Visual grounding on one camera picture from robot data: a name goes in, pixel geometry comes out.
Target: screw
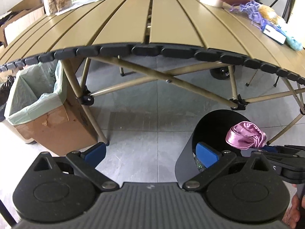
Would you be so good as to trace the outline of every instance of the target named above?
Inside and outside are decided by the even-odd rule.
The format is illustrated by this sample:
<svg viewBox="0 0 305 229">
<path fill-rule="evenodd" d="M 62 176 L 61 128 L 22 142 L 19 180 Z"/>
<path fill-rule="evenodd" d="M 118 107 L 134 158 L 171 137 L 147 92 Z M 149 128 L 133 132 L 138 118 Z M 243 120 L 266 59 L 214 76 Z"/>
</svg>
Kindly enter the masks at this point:
<svg viewBox="0 0 305 229">
<path fill-rule="evenodd" d="M 194 189 L 194 188 L 199 188 L 200 187 L 200 183 L 197 181 L 187 181 L 185 183 L 186 188 L 188 189 Z"/>
<path fill-rule="evenodd" d="M 113 181 L 107 181 L 102 184 L 102 188 L 104 189 L 114 189 L 116 188 L 116 183 Z"/>
</svg>

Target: white roll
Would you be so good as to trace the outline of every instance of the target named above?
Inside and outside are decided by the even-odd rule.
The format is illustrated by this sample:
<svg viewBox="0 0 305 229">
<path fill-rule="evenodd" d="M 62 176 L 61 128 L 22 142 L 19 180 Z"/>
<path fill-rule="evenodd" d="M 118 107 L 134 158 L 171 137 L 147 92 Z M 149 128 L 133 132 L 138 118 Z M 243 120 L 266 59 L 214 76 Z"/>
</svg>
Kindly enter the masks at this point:
<svg viewBox="0 0 305 229">
<path fill-rule="evenodd" d="M 222 7 L 223 4 L 221 0 L 200 0 L 200 2 L 213 7 Z"/>
</svg>

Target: trash bin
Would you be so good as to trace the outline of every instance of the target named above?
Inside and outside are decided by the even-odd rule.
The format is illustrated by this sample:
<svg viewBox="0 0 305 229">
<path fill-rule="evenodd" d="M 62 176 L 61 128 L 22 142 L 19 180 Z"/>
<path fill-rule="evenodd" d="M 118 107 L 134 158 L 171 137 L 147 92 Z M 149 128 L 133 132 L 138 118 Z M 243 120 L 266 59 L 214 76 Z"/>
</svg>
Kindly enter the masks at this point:
<svg viewBox="0 0 305 229">
<path fill-rule="evenodd" d="M 226 136 L 232 126 L 242 121 L 249 120 L 235 111 L 226 109 L 214 110 L 203 116 L 176 162 L 175 175 L 178 183 L 182 185 L 199 174 L 193 155 L 199 142 L 204 142 L 219 152 L 230 150 L 241 156 L 239 149 L 226 142 Z"/>
<path fill-rule="evenodd" d="M 57 60 L 17 73 L 4 116 L 25 139 L 33 138 L 60 156 L 97 143 L 97 134 Z"/>
<path fill-rule="evenodd" d="M 20 138 L 26 144 L 35 143 L 35 141 L 30 139 L 25 139 L 22 135 L 12 126 L 4 117 L 4 110 L 6 107 L 7 98 L 9 97 L 10 89 L 15 81 L 15 77 L 8 76 L 7 81 L 0 84 L 0 122 L 7 127 L 11 132 L 13 132 L 18 138 Z"/>
</svg>

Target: gray tile floor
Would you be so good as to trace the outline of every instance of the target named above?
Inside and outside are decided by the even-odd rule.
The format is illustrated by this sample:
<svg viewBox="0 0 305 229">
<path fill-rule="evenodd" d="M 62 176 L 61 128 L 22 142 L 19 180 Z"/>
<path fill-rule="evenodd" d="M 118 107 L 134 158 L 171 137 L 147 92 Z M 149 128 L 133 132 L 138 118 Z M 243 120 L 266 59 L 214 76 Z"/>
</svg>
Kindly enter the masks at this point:
<svg viewBox="0 0 305 229">
<path fill-rule="evenodd" d="M 196 63 L 194 60 L 154 57 L 129 57 L 135 63 L 164 71 Z M 77 72 L 80 79 L 83 65 Z M 245 83 L 254 70 L 236 67 L 238 93 L 243 98 L 287 91 L 275 75 L 259 71 L 249 87 Z M 118 67 L 92 61 L 87 80 L 90 91 L 132 80 L 141 74 L 121 77 Z M 225 98 L 231 98 L 230 81 L 218 81 L 209 71 L 182 75 L 179 78 L 204 87 Z M 155 81 L 95 98 L 91 107 L 95 118 L 110 139 L 107 155 L 97 169 L 119 184 L 133 182 L 173 182 L 175 162 L 199 119 L 216 109 L 228 109 L 200 95 L 164 81 Z M 278 133 L 299 113 L 293 97 L 254 103 L 241 112 L 266 132 L 268 138 Z M 290 129 L 274 144 L 305 145 L 305 119 Z M 39 152 L 45 148 L 25 145 L 0 123 L 0 199 L 17 218 L 11 195 Z M 287 185 L 291 194 L 295 193 Z M 0 229 L 6 224 L 0 218 Z"/>
</svg>

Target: pink satin scrunchie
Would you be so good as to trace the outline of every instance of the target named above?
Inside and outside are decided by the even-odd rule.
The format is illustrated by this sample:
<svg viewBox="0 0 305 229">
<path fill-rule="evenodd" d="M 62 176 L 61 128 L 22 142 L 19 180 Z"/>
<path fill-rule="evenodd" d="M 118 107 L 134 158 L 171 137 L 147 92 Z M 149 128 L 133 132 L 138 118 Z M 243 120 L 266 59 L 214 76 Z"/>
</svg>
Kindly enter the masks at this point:
<svg viewBox="0 0 305 229">
<path fill-rule="evenodd" d="M 242 121 L 231 127 L 226 136 L 229 145 L 241 150 L 264 147 L 266 141 L 266 133 L 248 121 Z"/>
</svg>

